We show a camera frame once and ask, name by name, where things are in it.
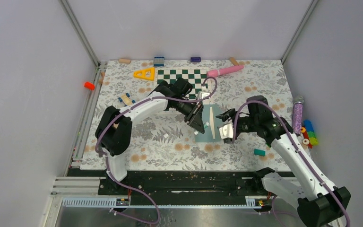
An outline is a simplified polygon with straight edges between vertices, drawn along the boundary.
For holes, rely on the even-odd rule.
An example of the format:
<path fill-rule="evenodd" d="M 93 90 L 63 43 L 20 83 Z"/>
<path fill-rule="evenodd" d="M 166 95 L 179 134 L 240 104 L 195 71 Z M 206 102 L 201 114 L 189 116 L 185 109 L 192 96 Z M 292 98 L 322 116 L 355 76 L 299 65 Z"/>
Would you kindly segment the small green white peg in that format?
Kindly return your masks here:
<path fill-rule="evenodd" d="M 204 129 L 207 128 L 207 127 L 209 127 L 209 126 L 210 126 L 210 123 L 209 122 L 204 123 Z"/>

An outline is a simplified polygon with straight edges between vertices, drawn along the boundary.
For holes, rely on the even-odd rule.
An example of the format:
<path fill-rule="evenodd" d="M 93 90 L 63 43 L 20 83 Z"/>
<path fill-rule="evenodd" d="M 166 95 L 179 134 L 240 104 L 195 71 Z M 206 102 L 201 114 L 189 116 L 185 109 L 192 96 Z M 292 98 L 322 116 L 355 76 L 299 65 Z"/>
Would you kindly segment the grey-blue envelope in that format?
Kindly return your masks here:
<path fill-rule="evenodd" d="M 204 105 L 204 109 L 203 109 L 203 113 L 202 113 L 202 120 L 203 120 L 203 123 L 209 122 L 209 109 L 211 106 L 213 107 L 213 115 L 214 115 L 214 120 L 215 120 L 216 139 L 214 140 L 212 138 L 211 128 L 209 126 L 209 127 L 205 128 L 204 134 L 198 133 L 197 135 L 195 135 L 194 139 L 195 139 L 195 142 L 197 142 L 197 143 L 220 142 L 222 140 L 219 135 L 219 127 L 221 127 L 223 125 L 223 122 L 220 119 L 216 118 L 216 115 L 222 113 L 222 110 L 220 109 L 220 107 L 216 104 Z"/>

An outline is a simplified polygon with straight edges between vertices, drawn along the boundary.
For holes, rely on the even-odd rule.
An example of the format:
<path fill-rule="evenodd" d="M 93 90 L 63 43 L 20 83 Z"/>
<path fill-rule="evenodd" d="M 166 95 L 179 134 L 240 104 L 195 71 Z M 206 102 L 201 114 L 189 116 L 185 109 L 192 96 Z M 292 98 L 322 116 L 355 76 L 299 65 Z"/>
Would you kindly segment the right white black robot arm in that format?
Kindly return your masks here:
<path fill-rule="evenodd" d="M 216 116 L 224 122 L 219 128 L 226 143 L 234 143 L 242 133 L 256 133 L 274 149 L 288 165 L 299 185 L 295 185 L 270 168 L 259 171 L 252 188 L 256 194 L 270 192 L 297 210 L 307 227 L 329 226 L 345 218 L 351 226 L 347 206 L 351 194 L 346 187 L 338 188 L 309 158 L 289 123 L 280 117 L 264 96 L 252 96 L 238 110 Z"/>

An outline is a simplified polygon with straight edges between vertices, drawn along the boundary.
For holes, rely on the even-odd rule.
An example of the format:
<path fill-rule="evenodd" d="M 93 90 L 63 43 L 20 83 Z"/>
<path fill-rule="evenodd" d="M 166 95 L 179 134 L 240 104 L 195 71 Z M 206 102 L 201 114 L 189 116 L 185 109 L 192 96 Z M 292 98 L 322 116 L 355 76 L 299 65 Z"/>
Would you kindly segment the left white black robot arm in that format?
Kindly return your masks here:
<path fill-rule="evenodd" d="M 188 100 L 185 96 L 192 85 L 179 78 L 173 84 L 162 81 L 147 97 L 120 109 L 105 109 L 95 131 L 95 151 L 105 158 L 107 174 L 111 178 L 110 189 L 116 194 L 126 192 L 127 169 L 124 152 L 130 145 L 132 128 L 140 121 L 167 109 L 175 109 L 184 116 L 184 122 L 198 133 L 205 132 L 202 101 Z"/>

